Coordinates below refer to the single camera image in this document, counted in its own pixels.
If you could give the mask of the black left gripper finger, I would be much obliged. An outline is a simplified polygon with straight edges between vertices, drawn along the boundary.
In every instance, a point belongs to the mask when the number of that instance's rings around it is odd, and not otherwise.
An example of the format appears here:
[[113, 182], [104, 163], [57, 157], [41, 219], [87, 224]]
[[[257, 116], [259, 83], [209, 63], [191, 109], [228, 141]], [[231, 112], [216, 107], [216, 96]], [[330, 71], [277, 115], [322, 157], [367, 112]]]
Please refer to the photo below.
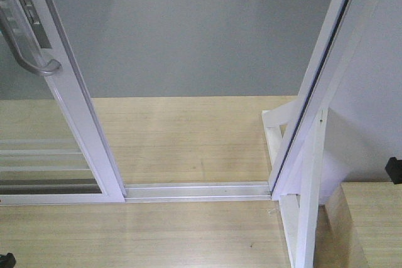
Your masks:
[[0, 268], [13, 268], [15, 265], [16, 259], [12, 253], [0, 256]]

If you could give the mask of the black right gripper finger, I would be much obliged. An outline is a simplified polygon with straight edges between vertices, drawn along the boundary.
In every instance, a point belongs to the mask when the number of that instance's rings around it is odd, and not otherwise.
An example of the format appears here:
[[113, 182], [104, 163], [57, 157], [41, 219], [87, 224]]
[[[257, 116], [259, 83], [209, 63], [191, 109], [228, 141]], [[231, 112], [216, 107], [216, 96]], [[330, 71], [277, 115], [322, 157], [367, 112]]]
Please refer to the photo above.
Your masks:
[[395, 184], [402, 184], [402, 160], [392, 157], [388, 160], [385, 170], [391, 181]]

